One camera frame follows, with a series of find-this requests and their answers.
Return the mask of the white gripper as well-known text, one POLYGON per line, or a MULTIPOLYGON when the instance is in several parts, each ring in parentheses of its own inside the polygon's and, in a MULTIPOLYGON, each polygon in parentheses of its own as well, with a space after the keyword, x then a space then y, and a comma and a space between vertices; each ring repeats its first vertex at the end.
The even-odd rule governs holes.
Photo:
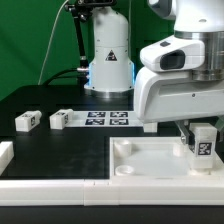
MULTIPOLYGON (((155 73, 143 67, 134 88, 134 112, 143 123, 176 121, 181 142, 194 145, 187 121, 224 115, 224 80, 194 81, 189 71, 155 73)), ((224 116, 215 128, 224 130, 224 116)))

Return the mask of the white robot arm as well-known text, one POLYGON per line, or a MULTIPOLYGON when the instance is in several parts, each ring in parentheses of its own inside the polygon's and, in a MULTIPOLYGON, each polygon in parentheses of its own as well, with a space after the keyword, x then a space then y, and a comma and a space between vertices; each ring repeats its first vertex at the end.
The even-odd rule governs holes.
POLYGON ((125 45, 110 35, 109 8, 95 12, 98 38, 89 86, 96 92, 134 89, 143 122, 224 115, 224 0, 148 0, 158 16, 173 19, 174 34, 140 51, 143 68, 132 78, 125 45))

